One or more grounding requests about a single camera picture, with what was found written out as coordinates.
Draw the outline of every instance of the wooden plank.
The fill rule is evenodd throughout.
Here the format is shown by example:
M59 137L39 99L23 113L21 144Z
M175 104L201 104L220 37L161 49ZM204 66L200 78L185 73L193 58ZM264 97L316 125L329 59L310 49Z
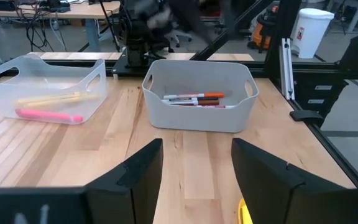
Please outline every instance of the wooden plank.
M118 13L119 10L119 1L113 2L104 2L104 7L106 8L106 13L108 16L112 16L115 13ZM105 19L103 10L100 4L88 5L88 2L83 2L81 4L72 4L71 10L63 13L50 13L44 15L44 18L57 18L58 19ZM20 6L23 10L21 11L23 15L27 17L32 17L34 15L34 10L31 9L31 6ZM16 11L0 11L1 17L17 17Z
M42 55L47 59L118 56ZM191 54L169 57L187 59ZM247 55L229 54L212 58L250 59ZM236 223L237 204L242 197L231 161L231 140L239 137L314 174L354 187L310 130L292 121L290 105L267 79L256 79L258 99L248 127L237 134L151 126L141 83L141 79L108 78L106 101L89 121L80 125L36 125L0 115L0 186L83 185L154 138L162 138L163 175L154 223L232 224Z

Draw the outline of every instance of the clear plastic bin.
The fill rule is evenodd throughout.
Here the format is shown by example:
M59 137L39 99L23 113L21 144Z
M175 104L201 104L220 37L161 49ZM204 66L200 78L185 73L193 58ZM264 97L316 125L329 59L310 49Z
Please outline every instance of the clear plastic bin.
M80 124L107 97L104 60L92 68L76 68L23 55L0 65L0 74L12 68L19 74L0 83L0 111L7 118Z
M150 66L142 87L153 126L197 131L242 131L258 95L249 69L227 62L157 60ZM231 108L178 106L162 101L164 95L207 92L224 93L219 104Z

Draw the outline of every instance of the yellow object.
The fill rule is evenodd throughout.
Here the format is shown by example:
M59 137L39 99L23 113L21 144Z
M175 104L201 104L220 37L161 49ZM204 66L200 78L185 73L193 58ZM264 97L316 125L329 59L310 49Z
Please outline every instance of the yellow object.
M76 91L74 93L62 94L62 95L50 95L50 96L40 96L40 97L27 98L27 99L19 99L17 100L17 103L24 104L24 103L34 103L40 101L61 100L65 98L79 97L80 95L81 93Z
M249 211L244 199L241 199L239 203L239 209L237 214L238 214L239 224L252 224L251 216L249 215Z
M43 100L33 103L24 103L22 104L22 107L24 108L33 108L38 106L50 106L50 105L56 105L56 104L62 104L62 103L76 103L80 101L85 100L93 100L96 99L97 95L80 95L77 97L71 97L71 98L64 98L64 99L57 99L57 100Z

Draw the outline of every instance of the wooden table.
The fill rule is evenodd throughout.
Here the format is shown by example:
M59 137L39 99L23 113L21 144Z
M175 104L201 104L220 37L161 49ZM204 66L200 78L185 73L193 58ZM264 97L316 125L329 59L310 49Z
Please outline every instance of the wooden table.
M120 2L104 2L103 3L108 16L118 13ZM105 19L104 12L100 4L88 5L88 2L81 4L71 4L71 10L63 13L50 13L44 18L57 18L57 19L85 19L86 36L89 41L89 47L93 52L100 52L98 28L96 27L93 19ZM34 10L31 6L20 6L21 12L27 17L34 15ZM0 11L0 17L15 17L17 18L16 11Z
M117 59L119 54L39 54L45 59ZM186 59L192 54L171 54ZM215 60L252 60L215 54ZM67 126L0 113L0 186L84 185L163 139L164 163L154 223L236 223L241 193L231 162L231 140L242 138L345 187L354 187L268 79L256 79L259 96L249 125L237 134L158 129L150 125L141 79L108 78L106 101L84 124Z

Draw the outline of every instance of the white trash can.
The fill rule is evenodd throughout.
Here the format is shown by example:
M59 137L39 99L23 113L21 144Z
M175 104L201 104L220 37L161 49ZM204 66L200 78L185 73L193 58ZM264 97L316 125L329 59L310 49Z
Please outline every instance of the white trash can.
M320 9L301 9L296 23L292 51L299 58L313 58L334 14Z

